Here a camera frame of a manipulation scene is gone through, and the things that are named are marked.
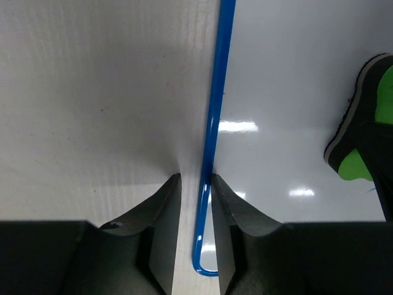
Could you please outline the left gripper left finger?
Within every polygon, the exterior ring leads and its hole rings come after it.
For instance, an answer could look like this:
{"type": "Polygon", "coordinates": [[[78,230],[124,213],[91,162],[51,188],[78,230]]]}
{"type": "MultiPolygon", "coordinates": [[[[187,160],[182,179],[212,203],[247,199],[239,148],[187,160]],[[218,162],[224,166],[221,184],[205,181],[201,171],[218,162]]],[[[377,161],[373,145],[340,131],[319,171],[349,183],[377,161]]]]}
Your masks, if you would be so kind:
{"type": "Polygon", "coordinates": [[[171,294],[182,181],[96,227],[87,221],[3,221],[2,294],[171,294]]]}

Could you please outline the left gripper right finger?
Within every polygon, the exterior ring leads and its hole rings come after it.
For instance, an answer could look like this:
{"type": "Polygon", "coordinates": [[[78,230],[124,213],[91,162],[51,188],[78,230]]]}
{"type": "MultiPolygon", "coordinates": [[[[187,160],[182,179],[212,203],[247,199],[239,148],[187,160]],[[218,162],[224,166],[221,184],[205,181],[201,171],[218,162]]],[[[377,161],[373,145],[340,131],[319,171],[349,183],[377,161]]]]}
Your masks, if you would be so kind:
{"type": "Polygon", "coordinates": [[[222,294],[392,293],[391,223],[281,223],[216,174],[211,195],[222,294]]]}

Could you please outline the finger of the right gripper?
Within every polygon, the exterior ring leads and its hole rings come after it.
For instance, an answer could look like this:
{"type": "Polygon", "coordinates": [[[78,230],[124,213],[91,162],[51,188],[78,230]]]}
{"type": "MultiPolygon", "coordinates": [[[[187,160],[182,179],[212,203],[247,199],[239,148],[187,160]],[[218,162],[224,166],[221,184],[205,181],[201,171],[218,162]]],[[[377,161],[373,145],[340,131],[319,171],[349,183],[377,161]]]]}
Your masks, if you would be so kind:
{"type": "Polygon", "coordinates": [[[392,125],[362,122],[352,142],[372,176],[385,219],[392,221],[392,125]]]}

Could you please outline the blue-framed small whiteboard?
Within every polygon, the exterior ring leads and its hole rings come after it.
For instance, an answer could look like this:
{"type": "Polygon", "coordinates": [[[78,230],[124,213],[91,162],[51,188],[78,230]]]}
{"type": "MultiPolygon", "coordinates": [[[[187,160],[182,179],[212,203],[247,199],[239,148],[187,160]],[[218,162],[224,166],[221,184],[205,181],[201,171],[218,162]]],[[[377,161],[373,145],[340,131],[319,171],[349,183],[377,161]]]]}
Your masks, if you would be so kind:
{"type": "Polygon", "coordinates": [[[391,1],[222,1],[192,264],[217,275],[211,174],[280,222],[381,221],[373,183],[324,160],[362,65],[392,52],[391,1]]]}

